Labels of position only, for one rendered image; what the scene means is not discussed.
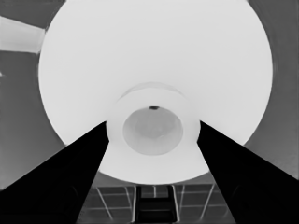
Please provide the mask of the large thick white disc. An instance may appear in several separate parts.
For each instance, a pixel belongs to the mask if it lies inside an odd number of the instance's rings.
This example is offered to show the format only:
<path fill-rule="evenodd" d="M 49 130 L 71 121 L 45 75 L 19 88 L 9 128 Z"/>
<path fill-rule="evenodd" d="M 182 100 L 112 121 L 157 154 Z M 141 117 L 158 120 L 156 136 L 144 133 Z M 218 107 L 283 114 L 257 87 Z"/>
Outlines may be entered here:
<path fill-rule="evenodd" d="M 248 0 L 67 0 L 38 66 L 61 140 L 105 124 L 100 171 L 136 184 L 205 175 L 205 127 L 246 144 L 272 83 L 270 44 Z"/>

